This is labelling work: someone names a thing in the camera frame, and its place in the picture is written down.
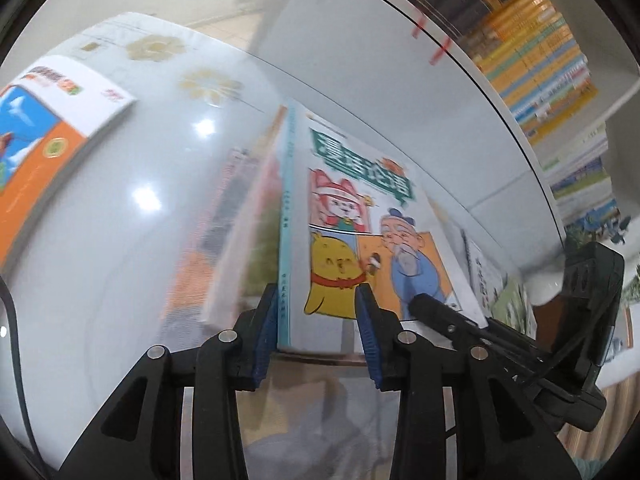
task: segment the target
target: black mechanical device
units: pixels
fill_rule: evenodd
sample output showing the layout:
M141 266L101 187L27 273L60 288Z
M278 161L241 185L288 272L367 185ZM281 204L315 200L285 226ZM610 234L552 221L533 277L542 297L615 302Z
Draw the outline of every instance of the black mechanical device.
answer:
M380 309L368 284L356 289L356 318L369 375L401 401L391 480L444 480L447 439L456 439L459 479L578 480L556 438L564 422L587 431L605 399L595 386L612 336L622 258L595 242L567 259L566 299L550 350L507 326L486 328L425 294L409 310L445 335L440 348ZM69 453L59 480L177 480L182 393L194 387L195 480L247 479L236 391L255 390L276 346L277 291L200 348L151 347ZM446 428L443 387L456 423Z

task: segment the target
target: tiled floor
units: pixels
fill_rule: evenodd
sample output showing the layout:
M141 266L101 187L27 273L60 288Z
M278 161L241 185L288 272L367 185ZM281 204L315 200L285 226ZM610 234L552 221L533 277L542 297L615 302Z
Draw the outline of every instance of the tiled floor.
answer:
M262 19L261 14L243 14L227 20L209 23L196 30L212 38L246 50Z

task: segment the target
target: blue robe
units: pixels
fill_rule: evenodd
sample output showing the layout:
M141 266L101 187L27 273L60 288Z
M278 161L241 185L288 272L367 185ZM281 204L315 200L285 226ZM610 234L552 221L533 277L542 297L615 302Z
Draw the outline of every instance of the blue robe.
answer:
M418 274L415 276L404 274L398 260L394 257L391 260L391 281L400 299L401 319L413 319L413 316L409 314L408 305L417 294L429 294L436 300L445 302L444 294L440 288L438 271L431 260L421 252L418 252Z

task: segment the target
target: cartoon old man's beard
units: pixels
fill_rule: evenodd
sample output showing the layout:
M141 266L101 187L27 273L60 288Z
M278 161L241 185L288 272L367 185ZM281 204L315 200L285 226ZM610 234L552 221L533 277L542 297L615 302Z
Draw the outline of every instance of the cartoon old man's beard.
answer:
M405 276L417 276L419 272L418 254L407 244L394 247L394 258L398 261Z

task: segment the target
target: cartoon old man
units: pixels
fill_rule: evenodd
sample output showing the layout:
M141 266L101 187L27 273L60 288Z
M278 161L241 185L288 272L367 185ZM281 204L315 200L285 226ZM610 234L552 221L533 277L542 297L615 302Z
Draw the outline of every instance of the cartoon old man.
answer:
M380 219L383 245L391 251L391 280L400 299L402 319L411 319L409 302L417 294L426 293L445 302L440 288L440 277L436 267L420 248L424 239L415 231L413 218L402 216L398 209L389 209L389 214Z

